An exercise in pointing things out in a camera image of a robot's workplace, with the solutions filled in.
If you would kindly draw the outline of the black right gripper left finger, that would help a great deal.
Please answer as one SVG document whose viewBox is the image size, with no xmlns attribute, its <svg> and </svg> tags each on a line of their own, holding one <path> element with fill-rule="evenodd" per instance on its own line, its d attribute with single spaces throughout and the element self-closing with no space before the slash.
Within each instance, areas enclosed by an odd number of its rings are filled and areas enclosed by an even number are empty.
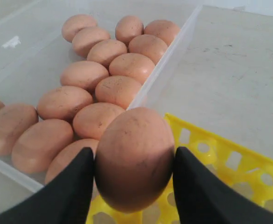
<svg viewBox="0 0 273 224">
<path fill-rule="evenodd" d="M 49 184 L 0 213 L 0 224 L 83 224 L 93 192 L 94 155 L 83 148 Z"/>
</svg>

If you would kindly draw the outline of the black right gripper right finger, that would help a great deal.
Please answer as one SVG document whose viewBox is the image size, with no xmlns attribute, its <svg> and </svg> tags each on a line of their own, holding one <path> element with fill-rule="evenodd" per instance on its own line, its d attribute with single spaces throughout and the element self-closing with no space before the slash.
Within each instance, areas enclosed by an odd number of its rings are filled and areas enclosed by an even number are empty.
<svg viewBox="0 0 273 224">
<path fill-rule="evenodd" d="M 273 224 L 273 213 L 220 181 L 186 147 L 178 147 L 173 188 L 182 224 Z"/>
</svg>

